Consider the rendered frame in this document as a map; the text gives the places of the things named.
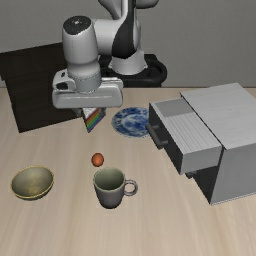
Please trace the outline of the rainbow layered cake wedge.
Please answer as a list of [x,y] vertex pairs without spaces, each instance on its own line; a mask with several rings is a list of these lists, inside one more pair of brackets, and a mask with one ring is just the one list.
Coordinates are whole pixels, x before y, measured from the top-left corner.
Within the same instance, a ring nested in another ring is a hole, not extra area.
[[85,122],[87,132],[90,133],[94,127],[105,117],[105,108],[83,108],[82,117]]

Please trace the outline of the blue and white plate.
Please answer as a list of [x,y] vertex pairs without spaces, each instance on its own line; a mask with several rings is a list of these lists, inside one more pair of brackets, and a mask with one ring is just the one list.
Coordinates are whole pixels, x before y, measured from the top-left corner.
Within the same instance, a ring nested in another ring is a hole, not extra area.
[[148,135],[149,111],[142,107],[129,107],[118,111],[112,118],[113,129],[130,138],[143,138]]

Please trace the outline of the small orange fruit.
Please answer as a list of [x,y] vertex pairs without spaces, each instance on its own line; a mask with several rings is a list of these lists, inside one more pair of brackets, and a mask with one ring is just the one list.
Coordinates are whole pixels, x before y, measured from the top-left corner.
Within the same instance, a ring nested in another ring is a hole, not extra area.
[[104,163],[104,157],[101,153],[95,153],[91,158],[91,162],[95,167],[99,167]]

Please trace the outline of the grey-green mug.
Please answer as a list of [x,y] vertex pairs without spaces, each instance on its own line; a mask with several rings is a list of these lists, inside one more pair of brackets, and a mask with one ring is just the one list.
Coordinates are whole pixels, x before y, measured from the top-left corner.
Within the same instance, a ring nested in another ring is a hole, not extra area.
[[137,183],[126,179],[124,173],[117,168],[98,170],[93,185],[99,203],[106,209],[117,208],[124,196],[133,196],[138,191]]

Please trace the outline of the olive bowl with yellow rim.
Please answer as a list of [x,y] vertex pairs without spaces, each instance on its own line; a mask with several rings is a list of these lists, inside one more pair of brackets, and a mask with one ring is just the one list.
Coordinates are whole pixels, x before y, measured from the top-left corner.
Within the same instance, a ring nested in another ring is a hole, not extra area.
[[13,177],[10,187],[16,197],[33,201],[47,195],[53,184],[54,174],[48,168],[29,166]]

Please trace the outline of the grey open drawer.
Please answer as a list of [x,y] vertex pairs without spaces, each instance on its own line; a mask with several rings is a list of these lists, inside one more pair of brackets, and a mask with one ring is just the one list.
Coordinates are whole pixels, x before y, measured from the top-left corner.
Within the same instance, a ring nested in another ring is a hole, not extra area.
[[221,144],[184,99],[151,102],[146,129],[179,174],[218,165]]

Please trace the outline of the grey cabinet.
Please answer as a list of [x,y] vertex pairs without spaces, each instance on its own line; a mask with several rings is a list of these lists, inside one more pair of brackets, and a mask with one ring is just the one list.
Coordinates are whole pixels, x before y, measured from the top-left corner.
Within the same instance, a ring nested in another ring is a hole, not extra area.
[[256,193],[256,98],[237,83],[182,97],[222,145],[217,167],[194,176],[212,205]]

